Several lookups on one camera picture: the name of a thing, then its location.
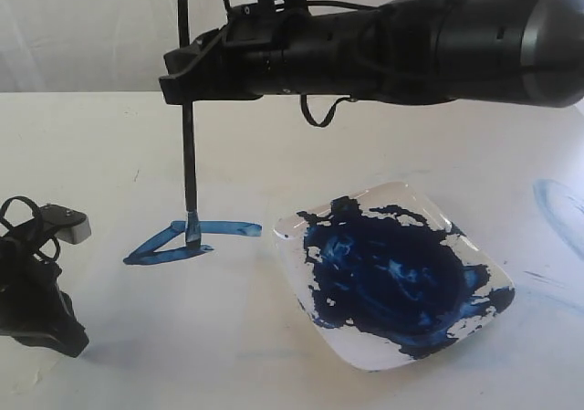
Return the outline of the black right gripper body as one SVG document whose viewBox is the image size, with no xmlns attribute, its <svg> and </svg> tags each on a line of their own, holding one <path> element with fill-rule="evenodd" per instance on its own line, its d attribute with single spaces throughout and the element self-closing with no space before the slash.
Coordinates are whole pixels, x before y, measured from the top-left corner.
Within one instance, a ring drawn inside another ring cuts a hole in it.
<svg viewBox="0 0 584 410">
<path fill-rule="evenodd" d="M 229 16 L 218 47 L 214 73 L 216 100 L 257 100 L 265 95 L 298 95 L 289 79 L 286 53 L 299 10 Z"/>
</svg>

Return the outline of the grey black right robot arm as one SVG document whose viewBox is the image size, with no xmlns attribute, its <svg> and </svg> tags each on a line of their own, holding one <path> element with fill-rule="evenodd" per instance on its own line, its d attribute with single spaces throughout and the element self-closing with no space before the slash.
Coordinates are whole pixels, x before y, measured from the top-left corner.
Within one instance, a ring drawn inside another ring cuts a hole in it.
<svg viewBox="0 0 584 410">
<path fill-rule="evenodd" d="M 583 96 L 583 0 L 397 0 L 319 16 L 250 8 L 164 60 L 172 105 L 287 94 L 561 108 Z"/>
</svg>

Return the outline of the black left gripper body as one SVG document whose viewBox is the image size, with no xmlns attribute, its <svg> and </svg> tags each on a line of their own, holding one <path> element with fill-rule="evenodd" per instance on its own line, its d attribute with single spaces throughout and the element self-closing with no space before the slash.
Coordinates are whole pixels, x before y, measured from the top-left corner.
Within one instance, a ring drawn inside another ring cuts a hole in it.
<svg viewBox="0 0 584 410">
<path fill-rule="evenodd" d="M 1 334 L 62 338 L 73 328 L 70 299 L 57 286 L 56 262 L 10 237 L 1 239 Z"/>
</svg>

